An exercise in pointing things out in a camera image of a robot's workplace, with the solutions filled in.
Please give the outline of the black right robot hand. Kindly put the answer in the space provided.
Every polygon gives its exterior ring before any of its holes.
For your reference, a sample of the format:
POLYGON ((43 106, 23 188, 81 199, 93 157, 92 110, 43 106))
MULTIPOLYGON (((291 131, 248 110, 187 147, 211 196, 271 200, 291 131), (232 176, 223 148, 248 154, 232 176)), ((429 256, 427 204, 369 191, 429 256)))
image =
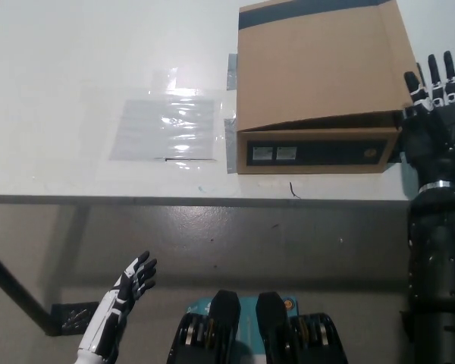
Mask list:
POLYGON ((412 101, 405 109, 402 137, 408 164, 416 170, 419 189, 455 188, 455 68, 452 53, 444 53, 446 80, 433 54, 428 56, 431 82, 407 71, 404 80, 412 101))

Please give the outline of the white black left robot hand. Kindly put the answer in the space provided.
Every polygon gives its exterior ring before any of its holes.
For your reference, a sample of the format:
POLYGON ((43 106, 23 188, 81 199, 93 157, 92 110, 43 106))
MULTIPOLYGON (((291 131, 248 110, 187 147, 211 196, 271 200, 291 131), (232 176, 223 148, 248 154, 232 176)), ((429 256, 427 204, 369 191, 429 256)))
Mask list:
POLYGON ((76 364, 115 363, 135 303, 155 286, 157 260, 149 251, 136 257, 99 303, 77 350, 76 364))

